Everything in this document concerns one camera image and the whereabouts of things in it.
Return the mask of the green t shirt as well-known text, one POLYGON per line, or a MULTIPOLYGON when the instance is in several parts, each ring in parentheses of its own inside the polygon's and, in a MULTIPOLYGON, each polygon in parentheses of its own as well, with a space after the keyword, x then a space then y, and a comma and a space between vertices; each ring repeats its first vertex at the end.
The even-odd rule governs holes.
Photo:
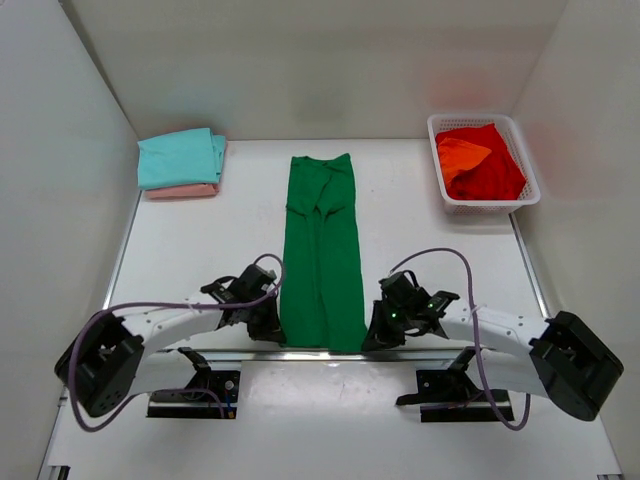
POLYGON ((367 333, 351 156, 294 157, 280 320, 287 345, 357 352, 367 333))

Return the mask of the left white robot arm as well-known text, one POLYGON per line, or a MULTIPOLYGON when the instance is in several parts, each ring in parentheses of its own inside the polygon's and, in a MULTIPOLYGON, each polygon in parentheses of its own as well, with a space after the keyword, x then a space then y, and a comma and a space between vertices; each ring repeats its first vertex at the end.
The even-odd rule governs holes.
POLYGON ((243 324, 250 339, 282 344, 277 276, 257 263, 224 276, 170 305, 138 302, 102 315, 67 347, 54 366, 92 418, 117 410, 134 395, 180 390, 188 398, 209 385, 204 357, 186 346, 191 337, 243 324))

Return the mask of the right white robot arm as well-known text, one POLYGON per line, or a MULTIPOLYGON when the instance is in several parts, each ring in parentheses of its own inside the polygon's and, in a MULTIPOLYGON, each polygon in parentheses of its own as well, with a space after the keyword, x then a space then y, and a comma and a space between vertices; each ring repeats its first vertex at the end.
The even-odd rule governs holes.
POLYGON ((519 392, 592 421, 624 372, 619 358, 573 313, 539 318, 473 307, 453 292, 428 293, 410 270, 379 284, 363 351, 392 349, 424 335, 468 344, 449 366, 418 370, 417 392, 398 397, 399 406, 463 408, 485 401, 489 387, 498 403, 502 394, 519 392))

